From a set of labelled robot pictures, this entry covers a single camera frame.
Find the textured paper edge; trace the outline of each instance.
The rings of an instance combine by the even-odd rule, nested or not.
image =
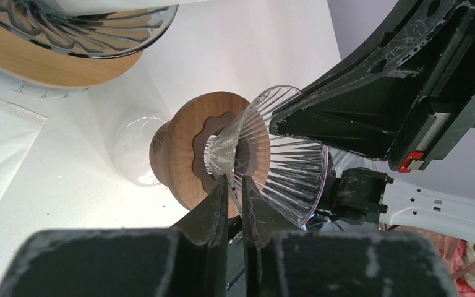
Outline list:
[[[27,110],[19,105],[6,102],[0,99],[0,111],[3,111],[12,116],[16,116],[20,119],[24,119],[33,124],[43,127],[46,123],[46,117],[40,114],[36,114],[33,111]]]

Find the white table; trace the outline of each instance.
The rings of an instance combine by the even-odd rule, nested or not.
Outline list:
[[[112,82],[60,100],[0,87],[3,100],[48,118],[0,201],[0,278],[38,230],[167,227],[187,212],[168,191],[136,187],[113,168],[105,143],[126,110],[163,100],[173,114],[217,90],[253,100],[273,85],[305,87],[339,61],[326,1],[210,0],[181,6]]]

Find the wooden disc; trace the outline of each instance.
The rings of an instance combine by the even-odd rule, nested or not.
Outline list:
[[[207,196],[201,180],[194,174],[195,137],[203,130],[208,118],[220,117],[225,113],[239,115],[249,102],[229,92],[214,92],[192,99],[166,123],[168,127],[161,133],[162,141],[152,140],[150,160],[155,173],[162,174],[158,179],[170,188],[174,197],[187,209],[193,209]],[[239,215],[234,202],[229,199],[228,216]]]
[[[86,88],[125,73],[142,51],[116,59],[76,58],[28,42],[0,27],[0,70],[51,88]]]

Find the screw hole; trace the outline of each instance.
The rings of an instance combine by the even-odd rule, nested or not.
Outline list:
[[[432,0],[427,8],[427,16],[432,17],[440,7],[440,0]]]
[[[379,61],[378,63],[376,63],[376,65],[374,65],[373,68],[370,69],[370,73],[376,74],[382,72],[385,65],[387,65],[386,59]]]

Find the red clip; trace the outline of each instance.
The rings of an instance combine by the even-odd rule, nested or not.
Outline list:
[[[409,169],[409,165],[413,161],[419,161],[421,158],[423,158],[424,152],[411,152],[409,155],[405,158],[405,161],[401,164],[400,168],[398,169],[398,172],[400,173],[410,173],[411,170]]]

